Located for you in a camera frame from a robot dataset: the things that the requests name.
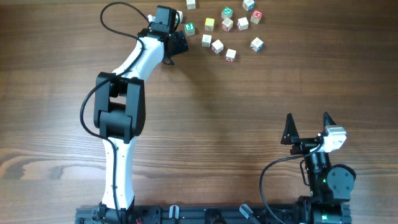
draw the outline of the wood grain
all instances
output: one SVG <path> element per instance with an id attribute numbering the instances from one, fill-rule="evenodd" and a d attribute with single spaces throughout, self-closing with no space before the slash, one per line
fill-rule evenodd
<path id="1" fill-rule="evenodd" d="M 155 14 L 158 4 L 136 6 Z M 279 144 L 286 114 L 310 137 L 328 111 L 348 132 L 331 161 L 358 175 L 354 223 L 398 222 L 398 3 L 256 1 L 260 24 L 228 33 L 221 10 L 232 7 L 234 21 L 248 16 L 241 1 L 198 1 L 193 11 L 161 4 L 182 10 L 197 30 L 176 66 L 159 65 L 147 82 L 136 204 L 260 205 L 262 168 L 289 155 Z M 76 208 L 102 198 L 104 149 L 78 112 L 97 74 L 135 46 L 101 26 L 104 6 L 0 7 L 0 223 L 71 223 Z M 216 19 L 213 40 L 238 51 L 235 63 L 201 46 L 206 17 Z M 132 34 L 146 26 L 122 6 L 105 21 Z M 266 45 L 258 53 L 249 48 L 255 37 Z M 92 101 L 86 111 L 93 128 Z M 264 185 L 272 203 L 309 194 L 299 161 L 273 167 Z"/>

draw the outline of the black cable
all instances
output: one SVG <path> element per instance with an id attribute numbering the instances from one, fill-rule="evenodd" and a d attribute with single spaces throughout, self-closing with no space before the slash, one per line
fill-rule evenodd
<path id="1" fill-rule="evenodd" d="M 317 153 L 317 152 L 321 149 L 322 144 L 323 144 L 323 143 L 321 142 L 321 143 L 319 144 L 319 146 L 318 146 L 314 151 L 312 151 L 312 152 L 310 152 L 310 153 L 308 153 L 308 154 L 306 154 L 306 155 L 299 155 L 299 156 L 286 157 L 286 158 L 278 159 L 278 160 L 276 160 L 276 161 L 274 161 L 274 162 L 271 162 L 270 164 L 268 164 L 268 165 L 262 170 L 261 175 L 260 175 L 260 195 L 261 195 L 261 198 L 262 198 L 262 202 L 264 202 L 264 205 L 265 205 L 266 208 L 268 209 L 269 213 L 270 213 L 272 216 L 274 216 L 274 218 L 275 218 L 276 220 L 278 220 L 278 222 L 280 222 L 281 224 L 286 224 L 286 223 L 284 223 L 282 220 L 280 220 L 278 217 L 276 217 L 276 215 L 274 214 L 274 212 L 272 212 L 272 210 L 271 210 L 271 208 L 269 207 L 269 205 L 268 205 L 268 203 L 267 203 L 267 200 L 266 200 L 266 198 L 265 198 L 265 196 L 264 196 L 264 192 L 262 191 L 262 179 L 264 178 L 264 174 L 266 173 L 267 169 L 269 169 L 271 166 L 273 166 L 273 165 L 275 165 L 275 164 L 277 164 L 277 163 L 284 162 L 284 161 L 289 161 L 289 160 L 292 160 L 292 159 L 306 158 L 306 157 L 308 157 L 308 156 L 311 156 L 311 155 L 314 154 L 314 153 Z"/>
<path id="2" fill-rule="evenodd" d="M 111 77 L 111 78 L 108 78 L 108 79 L 104 80 L 104 81 L 101 82 L 100 84 L 96 85 L 96 86 L 87 94 L 87 96 L 86 96 L 85 99 L 83 100 L 83 103 L 81 104 L 81 108 L 80 108 L 80 123 L 81 123 L 81 125 L 83 126 L 84 130 L 86 130 L 86 132 L 87 132 L 88 134 L 90 134 L 90 135 L 92 135 L 92 136 L 94 136 L 94 137 L 97 137 L 97 138 L 104 139 L 105 141 L 109 142 L 109 143 L 111 144 L 111 146 L 112 146 L 112 149 L 113 149 L 113 178 L 112 178 L 113 201 L 114 201 L 116 216 L 118 217 L 118 222 L 119 222 L 120 224 L 122 224 L 122 220 L 121 220 L 120 213 L 119 213 L 119 209 L 118 209 L 118 200 L 117 200 L 117 198 L 116 198 L 116 164 L 117 164 L 117 162 L 116 162 L 116 161 L 117 161 L 117 156 L 116 156 L 116 151 L 117 151 L 117 149 L 116 149 L 116 146 L 115 146 L 115 145 L 113 144 L 113 142 L 112 142 L 111 140 L 109 140 L 108 138 L 103 137 L 103 136 L 100 136 L 99 134 L 96 134 L 96 133 L 92 132 L 90 129 L 88 129 L 88 128 L 87 128 L 87 125 L 85 124 L 84 117 L 83 117 L 84 112 L 85 112 L 85 108 L 86 108 L 86 105 L 87 105 L 87 102 L 88 102 L 88 100 L 90 99 L 90 97 L 95 93 L 95 91 L 98 90 L 99 88 L 101 88 L 101 86 L 105 85 L 105 83 L 111 82 L 111 81 L 115 80 L 116 78 L 119 78 L 119 77 L 121 77 L 122 75 L 126 74 L 127 72 L 130 72 L 130 69 L 131 69 L 131 68 L 134 66 L 134 64 L 140 59 L 141 55 L 144 53 L 144 50 L 145 50 L 145 45 L 144 45 L 143 41 L 140 40 L 140 39 L 139 39 L 138 37 L 136 37 L 135 35 L 131 35 L 131 34 L 127 34 L 127 33 L 123 33 L 123 32 L 120 32 L 120 31 L 111 29 L 111 28 L 109 28 L 109 27 L 103 22 L 103 14 L 104 14 L 104 11 L 105 11 L 108 7 L 113 6 L 113 5 L 115 5 L 115 4 L 123 4 L 123 5 L 125 5 L 125 6 L 129 6 L 129 7 L 133 8 L 133 9 L 135 9 L 137 12 L 139 12 L 139 13 L 146 19 L 146 21 L 148 21 L 148 18 L 146 18 L 146 16 L 145 16 L 140 10 L 138 10 L 136 7 L 134 7 L 134 6 L 132 6 L 132 5 L 128 4 L 128 3 L 125 3 L 125 2 L 113 2 L 113 3 L 108 4 L 107 6 L 105 6 L 105 7 L 103 8 L 103 10 L 101 11 L 101 14 L 100 14 L 100 16 L 99 16 L 99 19 L 100 19 L 100 21 L 101 21 L 101 24 L 102 24 L 107 30 L 109 30 L 109 31 L 111 31 L 111 32 L 114 32 L 114 33 L 120 34 L 120 35 L 125 35 L 125 36 L 132 37 L 132 38 L 136 39 L 136 40 L 139 41 L 140 44 L 141 44 L 141 50 L 140 50 L 138 56 L 137 56 L 137 57 L 134 59 L 134 61 L 128 66 L 128 68 L 125 69 L 125 71 L 123 71 L 123 72 L 120 73 L 120 74 L 115 75 L 114 77 Z"/>
<path id="3" fill-rule="evenodd" d="M 180 14 L 179 14 L 178 12 L 177 12 L 177 17 L 178 17 L 178 23 L 177 23 L 177 25 L 174 27 L 174 32 L 177 30 L 178 25 L 182 22 L 181 19 L 180 19 Z"/>

